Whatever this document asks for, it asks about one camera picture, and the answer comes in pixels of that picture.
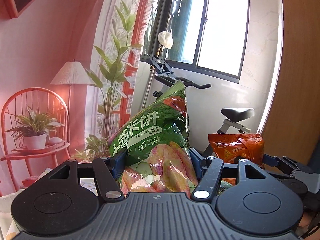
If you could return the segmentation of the black exercise bike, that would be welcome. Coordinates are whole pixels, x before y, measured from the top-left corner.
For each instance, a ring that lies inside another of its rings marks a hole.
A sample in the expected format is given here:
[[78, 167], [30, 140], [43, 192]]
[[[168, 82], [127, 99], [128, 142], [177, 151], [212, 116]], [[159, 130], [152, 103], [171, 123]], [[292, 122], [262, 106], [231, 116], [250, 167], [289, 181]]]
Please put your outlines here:
[[160, 56], [149, 54], [148, 64], [154, 73], [150, 75], [147, 87], [151, 86], [153, 80], [163, 85], [161, 90], [154, 91], [155, 99], [160, 99], [178, 82], [185, 86], [190, 127], [189, 142], [191, 147], [201, 154], [205, 156], [213, 154], [208, 134], [226, 134], [229, 129], [233, 133], [251, 133], [251, 129], [242, 122], [255, 116], [253, 108], [225, 107], [220, 110], [223, 117], [217, 118], [217, 108], [214, 106], [215, 98], [210, 83], [199, 85], [185, 77], [175, 75], [170, 64]]

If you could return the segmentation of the red-orange snack bag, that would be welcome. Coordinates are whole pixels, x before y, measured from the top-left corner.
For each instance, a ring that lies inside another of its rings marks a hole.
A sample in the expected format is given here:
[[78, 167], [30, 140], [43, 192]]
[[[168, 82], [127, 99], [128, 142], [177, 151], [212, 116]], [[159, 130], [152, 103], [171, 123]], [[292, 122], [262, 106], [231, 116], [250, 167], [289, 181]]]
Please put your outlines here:
[[264, 156], [264, 140], [259, 134], [209, 134], [208, 141], [213, 152], [224, 163], [237, 164], [248, 159], [261, 166]]

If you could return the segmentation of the green rice cracker bag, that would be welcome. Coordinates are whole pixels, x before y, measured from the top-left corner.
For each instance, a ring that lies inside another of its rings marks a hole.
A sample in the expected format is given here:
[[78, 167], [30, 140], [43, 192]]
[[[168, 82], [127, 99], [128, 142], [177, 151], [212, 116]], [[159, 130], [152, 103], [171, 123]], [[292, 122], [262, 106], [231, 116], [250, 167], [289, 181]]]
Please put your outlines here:
[[129, 192], [184, 192], [198, 185], [188, 151], [185, 85], [177, 81], [155, 102], [132, 117], [108, 142], [111, 155], [127, 149], [119, 178]]

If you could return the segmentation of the wooden headboard panel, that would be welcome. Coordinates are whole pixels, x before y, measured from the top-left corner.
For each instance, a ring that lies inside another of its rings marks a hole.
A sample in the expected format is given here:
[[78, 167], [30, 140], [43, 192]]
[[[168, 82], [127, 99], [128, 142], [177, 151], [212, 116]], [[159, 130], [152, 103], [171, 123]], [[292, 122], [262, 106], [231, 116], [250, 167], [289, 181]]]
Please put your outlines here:
[[319, 141], [319, 0], [281, 1], [281, 59], [263, 127], [265, 152], [307, 164]]

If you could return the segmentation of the window with dark frame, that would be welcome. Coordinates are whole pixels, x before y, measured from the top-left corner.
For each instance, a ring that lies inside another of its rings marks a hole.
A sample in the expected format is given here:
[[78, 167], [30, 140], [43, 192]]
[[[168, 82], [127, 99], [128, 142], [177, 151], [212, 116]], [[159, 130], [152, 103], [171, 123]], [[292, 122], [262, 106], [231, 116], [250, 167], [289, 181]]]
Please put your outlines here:
[[151, 0], [140, 60], [155, 54], [157, 35], [172, 35], [160, 55], [178, 69], [239, 83], [250, 0]]

